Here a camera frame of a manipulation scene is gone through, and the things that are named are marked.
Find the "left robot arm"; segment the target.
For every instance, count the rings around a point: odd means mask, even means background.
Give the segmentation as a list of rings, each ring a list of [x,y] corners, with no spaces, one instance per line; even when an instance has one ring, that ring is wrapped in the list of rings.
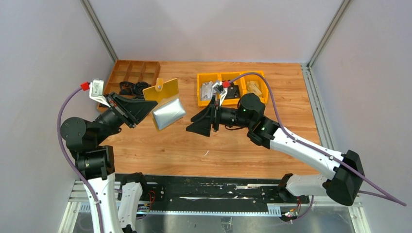
[[[114,149],[102,142],[121,132],[121,126],[135,128],[156,106],[154,100],[133,100],[111,93],[109,108],[94,121],[80,117],[61,120],[66,100],[58,114],[59,144],[75,173],[83,181],[91,207],[95,233],[136,232],[140,200],[148,197],[149,188],[141,172],[126,175],[120,183],[117,206],[115,194]]]

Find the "yellow leather card holder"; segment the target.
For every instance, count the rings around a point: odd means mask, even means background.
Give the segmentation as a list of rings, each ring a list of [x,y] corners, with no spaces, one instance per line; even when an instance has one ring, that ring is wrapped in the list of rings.
[[[143,91],[145,100],[157,102],[157,106],[151,111],[154,125],[161,131],[186,115],[186,110],[179,99],[178,79],[168,81],[157,78],[154,86]]]

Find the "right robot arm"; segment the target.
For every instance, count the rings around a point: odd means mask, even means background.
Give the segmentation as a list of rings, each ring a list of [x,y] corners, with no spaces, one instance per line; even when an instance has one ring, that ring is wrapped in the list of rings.
[[[298,196],[328,196],[351,206],[360,190],[364,170],[360,156],[330,150],[293,134],[264,115],[265,104],[255,94],[240,98],[237,108],[220,107],[215,98],[191,118],[186,130],[203,136],[218,131],[220,125],[247,128],[247,137],[257,146],[290,155],[319,171],[319,175],[286,174],[278,186],[278,198],[291,202]]]

